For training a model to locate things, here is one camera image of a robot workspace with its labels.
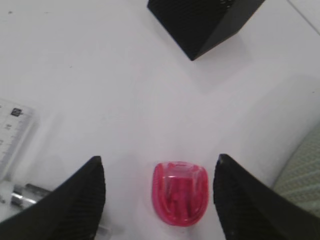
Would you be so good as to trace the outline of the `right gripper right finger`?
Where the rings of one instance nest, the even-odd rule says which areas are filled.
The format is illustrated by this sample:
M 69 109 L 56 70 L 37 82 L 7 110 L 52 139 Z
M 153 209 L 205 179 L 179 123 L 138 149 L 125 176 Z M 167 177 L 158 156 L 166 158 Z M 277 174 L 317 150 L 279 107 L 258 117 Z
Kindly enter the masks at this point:
M 320 219 L 284 199 L 228 154 L 219 155 L 213 203 L 227 240 L 318 240 Z

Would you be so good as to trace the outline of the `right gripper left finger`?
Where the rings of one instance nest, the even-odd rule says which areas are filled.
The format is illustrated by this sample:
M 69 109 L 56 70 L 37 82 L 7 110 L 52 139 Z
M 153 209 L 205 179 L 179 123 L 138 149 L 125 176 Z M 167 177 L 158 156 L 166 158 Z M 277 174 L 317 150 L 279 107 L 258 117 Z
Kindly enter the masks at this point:
M 93 240 L 106 202 L 105 172 L 93 156 L 53 192 L 0 224 L 2 240 Z

